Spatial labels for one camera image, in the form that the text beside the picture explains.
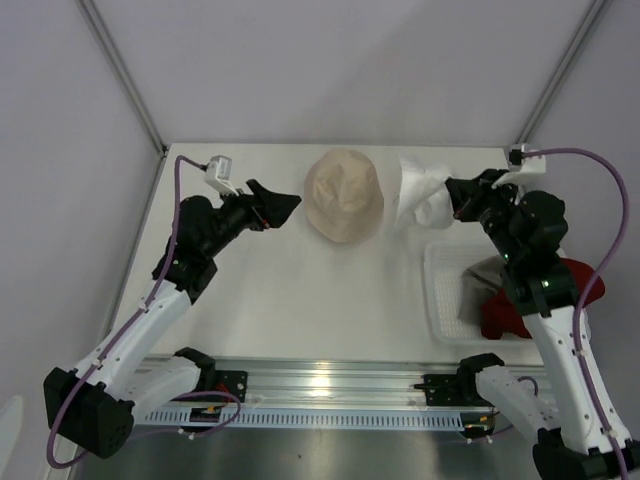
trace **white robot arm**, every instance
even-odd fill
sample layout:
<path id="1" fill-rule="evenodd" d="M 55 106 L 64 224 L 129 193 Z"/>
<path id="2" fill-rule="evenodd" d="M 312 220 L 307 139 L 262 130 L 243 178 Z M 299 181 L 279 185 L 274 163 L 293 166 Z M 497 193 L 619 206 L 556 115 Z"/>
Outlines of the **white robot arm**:
<path id="1" fill-rule="evenodd" d="M 545 159 L 518 146 L 510 151 L 510 163 L 512 171 L 450 178 L 446 186 L 454 217 L 479 222 L 505 259 L 503 288 L 538 347 L 558 412 L 526 390 L 495 355 L 463 360 L 458 378 L 466 392 L 497 407 L 533 445 L 544 480 L 628 478 L 626 472 L 640 466 L 640 443 L 612 405 L 587 338 L 583 298 L 556 253 L 568 230 L 564 202 L 542 191 L 516 202 L 516 184 L 544 173 Z"/>
<path id="2" fill-rule="evenodd" d="M 44 382 L 52 438 L 58 433 L 101 458 L 116 453 L 139 419 L 181 394 L 215 389 L 215 361 L 193 349 L 183 349 L 162 367 L 136 372 L 153 345 L 195 303 L 217 272 L 213 261 L 234 238 L 249 229 L 280 228 L 301 202 L 295 195 L 266 190 L 247 181 L 252 195 L 228 182 L 230 159 L 214 157 L 200 166 L 185 157 L 176 160 L 176 197 L 181 161 L 205 171 L 205 181 L 221 194 L 214 208 L 206 197 L 179 203 L 173 233 L 164 256 L 152 273 L 153 282 L 139 308 L 123 327 L 107 338 L 75 368 L 55 368 Z"/>

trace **metal frame bar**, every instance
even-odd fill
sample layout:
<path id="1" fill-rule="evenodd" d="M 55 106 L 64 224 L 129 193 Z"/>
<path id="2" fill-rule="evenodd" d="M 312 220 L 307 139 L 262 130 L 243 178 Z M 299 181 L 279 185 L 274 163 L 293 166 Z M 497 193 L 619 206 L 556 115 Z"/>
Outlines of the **metal frame bar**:
<path id="1" fill-rule="evenodd" d="M 122 275 L 120 276 L 120 280 L 118 281 L 118 288 L 114 293 L 111 302 L 109 303 L 109 308 L 107 310 L 107 315 L 104 322 L 105 325 L 100 332 L 100 337 L 97 339 L 98 342 L 102 341 L 107 336 L 116 321 L 116 315 L 118 314 L 118 309 L 120 308 L 120 303 L 122 302 L 122 297 L 124 296 L 124 289 L 127 286 L 127 278 L 129 278 L 129 273 L 131 273 L 131 269 L 133 268 L 133 262 L 136 258 L 136 252 L 138 251 L 138 246 L 140 245 L 140 240 L 142 239 L 142 232 L 144 231 L 144 226 L 147 223 L 147 217 L 149 216 L 149 212 L 151 211 L 151 205 L 153 204 L 156 190 L 158 190 L 158 184 L 160 183 L 160 178 L 162 177 L 162 171 L 164 170 L 164 162 L 166 161 L 166 159 L 166 154 L 163 154 L 153 173 L 151 185 L 149 186 L 149 190 L 146 193 L 144 209 L 137 224 L 135 238 L 133 240 L 133 243 L 131 244 L 131 247 L 127 249 L 127 263 L 125 265 L 124 271 L 122 272 Z"/>
<path id="2" fill-rule="evenodd" d="M 94 0 L 76 0 L 76 4 L 87 22 L 89 30 L 91 30 L 96 42 L 100 46 L 109 67 L 111 67 L 111 70 L 116 76 L 116 80 L 122 87 L 127 100 L 129 100 L 129 104 L 140 121 L 149 141 L 158 154 L 164 154 L 166 147 L 162 141 L 162 137 L 156 128 L 153 118 L 151 118 L 151 114 L 142 101 L 140 92 L 131 78 L 131 73 L 129 73 L 129 69 L 118 52 L 113 37 Z"/>
<path id="3" fill-rule="evenodd" d="M 593 0 L 514 143 L 530 142 L 613 0 Z"/>

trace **black mounting bracket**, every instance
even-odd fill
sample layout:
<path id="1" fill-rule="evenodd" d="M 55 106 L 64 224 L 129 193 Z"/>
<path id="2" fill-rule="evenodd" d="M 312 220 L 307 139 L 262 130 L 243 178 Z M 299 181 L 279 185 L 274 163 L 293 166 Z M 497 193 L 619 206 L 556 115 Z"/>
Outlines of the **black mounting bracket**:
<path id="1" fill-rule="evenodd" d="M 191 360 L 200 369 L 200 379 L 194 391 L 206 392 L 209 390 L 219 390 L 230 393 L 238 397 L 244 403 L 247 394 L 247 381 L 249 374 L 242 370 L 217 370 L 216 361 L 193 348 L 183 348 L 175 353 L 176 357 L 183 357 Z M 220 401 L 219 395 L 206 395 L 194 398 L 194 402 Z"/>
<path id="2" fill-rule="evenodd" d="M 476 375 L 504 362 L 494 353 L 485 353 L 460 361 L 455 374 L 431 373 L 422 376 L 422 383 L 413 388 L 422 390 L 430 407 L 491 407 L 478 395 Z"/>

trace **white tabletop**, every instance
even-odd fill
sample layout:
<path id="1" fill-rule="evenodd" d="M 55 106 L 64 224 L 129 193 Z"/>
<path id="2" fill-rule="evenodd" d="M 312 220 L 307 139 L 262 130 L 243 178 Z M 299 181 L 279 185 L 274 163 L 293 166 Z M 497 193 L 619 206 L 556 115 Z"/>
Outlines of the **white tabletop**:
<path id="1" fill-rule="evenodd" d="M 173 215 L 173 165 L 182 154 L 206 163 L 233 159 L 231 180 L 242 188 L 257 179 L 265 188 L 302 195 L 307 171 L 330 145 L 173 144 L 127 281 L 116 325 L 135 309 L 164 252 Z M 324 238 L 298 207 L 279 230 L 242 233 L 216 257 L 218 273 L 184 318 L 155 346 L 173 353 L 190 346 L 213 356 L 457 363 L 493 351 L 511 365 L 541 365 L 533 342 L 520 347 L 452 346 L 438 341 L 425 313 L 422 262 L 434 239 L 485 238 L 479 225 L 445 231 L 413 228 L 397 233 L 394 199 L 400 190 L 398 154 L 424 164 L 446 163 L 471 178 L 504 168 L 499 149 L 352 146 L 375 164 L 385 196 L 377 234 L 357 245 Z M 217 193 L 202 172 L 183 166 L 182 197 Z"/>

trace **gray wall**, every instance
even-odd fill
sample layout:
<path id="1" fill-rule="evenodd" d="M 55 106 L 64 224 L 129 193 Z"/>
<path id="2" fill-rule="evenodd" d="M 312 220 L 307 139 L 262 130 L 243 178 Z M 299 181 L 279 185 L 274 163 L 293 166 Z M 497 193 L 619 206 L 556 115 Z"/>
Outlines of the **gray wall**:
<path id="1" fill-rule="evenodd" d="M 640 437 L 640 2 L 613 5 L 534 139 L 536 147 L 579 146 L 611 160 L 631 196 L 626 241 L 604 274 L 606 296 L 590 309 L 593 348 L 623 419 Z M 620 222 L 620 198 L 603 168 L 550 157 L 541 187 L 567 202 L 570 256 L 596 265 Z"/>
<path id="2" fill-rule="evenodd" d="M 25 397 L 6 479 L 34 479 L 42 381 L 98 339 L 157 157 L 71 0 L 0 16 L 0 409 Z"/>
<path id="3" fill-rule="evenodd" d="M 588 0 L 97 0 L 170 142 L 506 145 Z"/>

